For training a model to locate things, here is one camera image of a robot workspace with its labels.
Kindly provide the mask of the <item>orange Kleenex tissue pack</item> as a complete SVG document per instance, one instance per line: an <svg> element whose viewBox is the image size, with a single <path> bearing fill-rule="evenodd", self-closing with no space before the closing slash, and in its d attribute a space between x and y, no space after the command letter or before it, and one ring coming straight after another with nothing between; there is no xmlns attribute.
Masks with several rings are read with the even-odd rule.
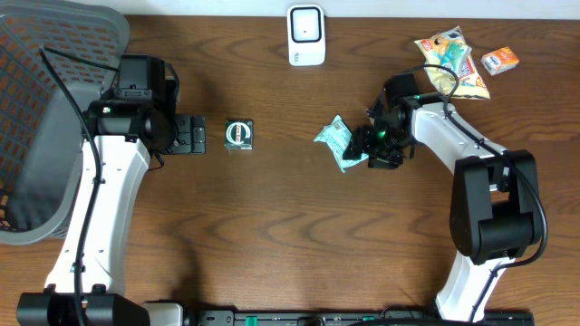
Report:
<svg viewBox="0 0 580 326"><path fill-rule="evenodd" d="M491 76L495 76L502 72L514 69L519 64L519 59L515 53L506 46L484 54L481 58L481 63Z"/></svg>

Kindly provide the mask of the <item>green Zam-Buk tin box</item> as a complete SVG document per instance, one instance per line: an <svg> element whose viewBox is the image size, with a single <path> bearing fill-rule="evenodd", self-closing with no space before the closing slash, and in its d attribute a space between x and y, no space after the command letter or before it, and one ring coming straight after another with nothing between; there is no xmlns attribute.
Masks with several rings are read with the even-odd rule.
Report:
<svg viewBox="0 0 580 326"><path fill-rule="evenodd" d="M251 150L253 148L254 127L252 120L227 120L225 148L228 150Z"/></svg>

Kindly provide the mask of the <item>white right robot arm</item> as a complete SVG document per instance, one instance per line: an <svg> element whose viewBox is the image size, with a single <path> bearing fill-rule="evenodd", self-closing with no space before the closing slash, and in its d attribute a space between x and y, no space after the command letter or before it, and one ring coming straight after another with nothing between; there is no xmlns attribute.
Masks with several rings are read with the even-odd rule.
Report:
<svg viewBox="0 0 580 326"><path fill-rule="evenodd" d="M534 156L484 137L460 117L450 96L420 92L412 72L385 82L367 114L370 125L353 131L344 159L396 169L421 144L449 169L449 230L457 253L435 314L444 321L484 321L500 276L532 264L546 248Z"/></svg>

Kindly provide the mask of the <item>teal Kleenex tissue pack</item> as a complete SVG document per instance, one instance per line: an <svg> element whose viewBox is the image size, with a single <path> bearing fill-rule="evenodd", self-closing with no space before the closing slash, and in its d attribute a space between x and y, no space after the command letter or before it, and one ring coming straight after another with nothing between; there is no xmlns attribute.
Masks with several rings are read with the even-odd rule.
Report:
<svg viewBox="0 0 580 326"><path fill-rule="evenodd" d="M471 53L471 47L464 43L450 42L442 55L440 65L460 75L463 63Z"/></svg>

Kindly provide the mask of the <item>mint green wipes pack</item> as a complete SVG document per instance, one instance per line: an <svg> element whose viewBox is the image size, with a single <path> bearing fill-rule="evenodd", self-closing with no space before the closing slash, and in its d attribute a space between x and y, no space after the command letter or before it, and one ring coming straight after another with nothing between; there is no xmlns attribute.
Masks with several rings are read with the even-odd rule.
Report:
<svg viewBox="0 0 580 326"><path fill-rule="evenodd" d="M344 173L347 168L358 165L369 158L368 154L362 154L360 158L350 160L343 159L343 154L346 151L351 140L352 133L343 122L340 115L336 115L333 121L324 126L324 128L314 138L314 142L323 142L332 151L333 157L339 169Z"/></svg>

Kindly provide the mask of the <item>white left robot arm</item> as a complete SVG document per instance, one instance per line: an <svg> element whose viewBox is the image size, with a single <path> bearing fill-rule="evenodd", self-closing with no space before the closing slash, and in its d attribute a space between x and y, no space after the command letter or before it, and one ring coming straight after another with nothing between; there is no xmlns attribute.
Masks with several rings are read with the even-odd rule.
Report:
<svg viewBox="0 0 580 326"><path fill-rule="evenodd" d="M125 54L113 85L80 110L82 174L63 248L41 292L20 296L21 325L191 325L172 301L125 298L125 249L152 158L202 155L202 116L178 114L180 82L163 60Z"/></svg>

